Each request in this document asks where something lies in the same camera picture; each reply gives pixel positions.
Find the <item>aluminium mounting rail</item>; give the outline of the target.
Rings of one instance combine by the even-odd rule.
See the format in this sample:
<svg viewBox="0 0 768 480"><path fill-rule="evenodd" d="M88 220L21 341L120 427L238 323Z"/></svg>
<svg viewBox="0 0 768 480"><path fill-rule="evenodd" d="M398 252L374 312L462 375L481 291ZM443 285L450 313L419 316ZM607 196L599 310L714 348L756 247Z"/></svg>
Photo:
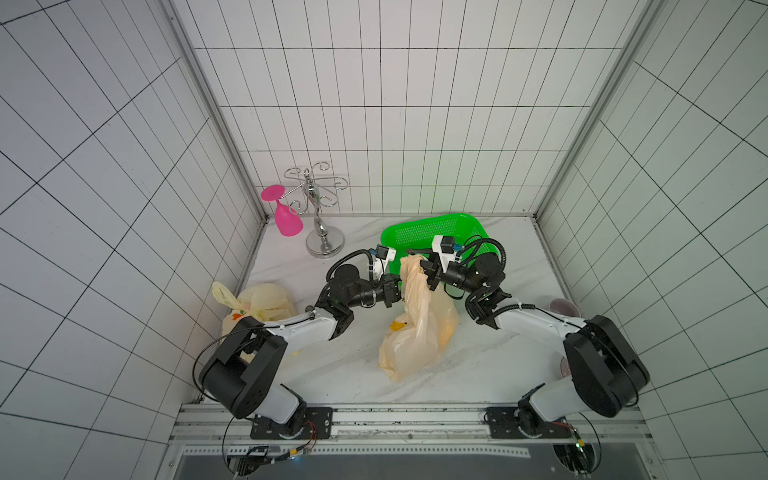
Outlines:
<svg viewBox="0 0 768 480"><path fill-rule="evenodd" d="M570 415L524 436L512 406L482 403L335 404L308 408L298 434L280 434L264 418L234 419L214 404L187 404L169 443L186 454L489 455L529 459L536 447L598 448L648 443L650 431L636 409L615 419L594 413Z"/></svg>

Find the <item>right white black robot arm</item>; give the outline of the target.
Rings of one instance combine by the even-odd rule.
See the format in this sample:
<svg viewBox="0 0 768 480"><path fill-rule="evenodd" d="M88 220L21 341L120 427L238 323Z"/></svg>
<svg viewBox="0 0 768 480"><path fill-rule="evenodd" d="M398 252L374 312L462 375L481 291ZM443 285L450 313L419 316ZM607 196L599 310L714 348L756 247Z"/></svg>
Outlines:
<svg viewBox="0 0 768 480"><path fill-rule="evenodd" d="M516 403L514 415L525 436L536 438L545 424L585 411L613 418L635 405L649 383L649 371L611 319L557 314L505 292L503 253L483 253L472 261L440 249L407 253L420 260L431 289L442 283L466 293L465 310L476 324L516 333L566 360L568 376L533 387Z"/></svg>

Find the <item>yellow printed plastic bag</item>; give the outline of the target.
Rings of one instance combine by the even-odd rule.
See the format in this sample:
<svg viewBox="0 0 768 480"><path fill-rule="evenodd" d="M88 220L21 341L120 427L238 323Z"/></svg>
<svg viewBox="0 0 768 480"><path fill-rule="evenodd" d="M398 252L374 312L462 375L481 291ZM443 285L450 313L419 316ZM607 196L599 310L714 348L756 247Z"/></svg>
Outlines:
<svg viewBox="0 0 768 480"><path fill-rule="evenodd" d="M252 316L262 323L275 323L297 315L297 310L287 289L274 283L257 284L235 296L220 282L212 283L212 295L229 312L222 320L222 343L225 334L232 331L238 321Z"/></svg>

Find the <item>silver metal glass rack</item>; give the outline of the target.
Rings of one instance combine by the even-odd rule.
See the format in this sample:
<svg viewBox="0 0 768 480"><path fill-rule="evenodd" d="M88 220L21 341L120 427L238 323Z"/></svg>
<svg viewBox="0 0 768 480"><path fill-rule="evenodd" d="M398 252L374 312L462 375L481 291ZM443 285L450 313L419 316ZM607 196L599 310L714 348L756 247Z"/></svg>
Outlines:
<svg viewBox="0 0 768 480"><path fill-rule="evenodd" d="M285 193L290 195L299 190L304 195L304 203L295 201L299 213L309 212L312 219L312 227L306 237L308 253L315 258L330 258L338 254L345 244L345 237L341 230L328 225L323 212L335 207L339 203L339 193L349 187L345 177L333 174L332 166L327 161L320 161L309 167L290 167L283 176L287 180L297 182Z"/></svg>

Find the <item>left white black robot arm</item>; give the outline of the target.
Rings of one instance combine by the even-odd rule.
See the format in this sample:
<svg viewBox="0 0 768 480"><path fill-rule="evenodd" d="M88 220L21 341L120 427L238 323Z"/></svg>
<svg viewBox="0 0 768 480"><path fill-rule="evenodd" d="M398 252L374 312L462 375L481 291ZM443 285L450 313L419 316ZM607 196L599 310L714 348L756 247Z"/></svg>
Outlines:
<svg viewBox="0 0 768 480"><path fill-rule="evenodd" d="M275 382L284 356L339 337L354 320L356 308L378 303L391 307L401 299L399 276L363 279L355 266L342 265L306 313L271 326L252 316L238 320L197 375L198 383L234 418L255 415L271 421L273 431L296 436L306 422L307 404Z"/></svg>

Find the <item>plain beige plastic bag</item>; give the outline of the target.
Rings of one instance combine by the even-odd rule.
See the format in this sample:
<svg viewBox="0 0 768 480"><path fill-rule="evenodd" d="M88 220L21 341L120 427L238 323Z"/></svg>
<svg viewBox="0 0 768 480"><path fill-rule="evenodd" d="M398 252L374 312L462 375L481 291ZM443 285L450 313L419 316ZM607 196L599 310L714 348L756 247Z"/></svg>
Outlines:
<svg viewBox="0 0 768 480"><path fill-rule="evenodd" d="M418 254L401 259L404 312L391 323L379 349L379 368L393 382L438 364L459 323L454 300L429 288L424 259Z"/></svg>

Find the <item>green plastic basket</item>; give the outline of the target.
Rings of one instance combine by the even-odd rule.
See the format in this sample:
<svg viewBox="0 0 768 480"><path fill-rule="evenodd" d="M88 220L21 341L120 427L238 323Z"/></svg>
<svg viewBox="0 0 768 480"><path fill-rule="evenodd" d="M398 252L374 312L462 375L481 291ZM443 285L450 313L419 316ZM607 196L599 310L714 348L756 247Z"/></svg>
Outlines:
<svg viewBox="0 0 768 480"><path fill-rule="evenodd" d="M408 249L430 249L435 236L451 236L460 245L487 233L481 223L465 213L452 213L424 218L387 227L380 236L380 244L396 251L395 260L388 265L391 274L398 275L401 259Z"/></svg>

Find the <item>pink plastic wine glass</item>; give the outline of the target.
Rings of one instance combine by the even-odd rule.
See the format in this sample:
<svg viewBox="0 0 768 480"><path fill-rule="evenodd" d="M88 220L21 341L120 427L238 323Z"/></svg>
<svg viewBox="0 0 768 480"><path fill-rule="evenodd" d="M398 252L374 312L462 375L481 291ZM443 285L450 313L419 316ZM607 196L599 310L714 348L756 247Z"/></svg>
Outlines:
<svg viewBox="0 0 768 480"><path fill-rule="evenodd" d="M275 223L279 232L285 237L293 237L303 230L303 221L294 210L283 203L286 190L282 185L271 185L261 193L261 199L275 203Z"/></svg>

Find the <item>purple mug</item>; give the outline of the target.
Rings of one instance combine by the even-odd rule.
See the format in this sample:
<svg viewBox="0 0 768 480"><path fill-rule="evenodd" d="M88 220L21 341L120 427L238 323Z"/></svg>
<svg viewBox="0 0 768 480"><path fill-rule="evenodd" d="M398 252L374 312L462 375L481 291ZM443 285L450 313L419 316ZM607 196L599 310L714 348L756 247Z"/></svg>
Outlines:
<svg viewBox="0 0 768 480"><path fill-rule="evenodd" d="M581 318L581 312L579 308L570 302L567 299L564 298L556 298L553 299L548 307L548 310L562 316L571 317L571 318Z"/></svg>

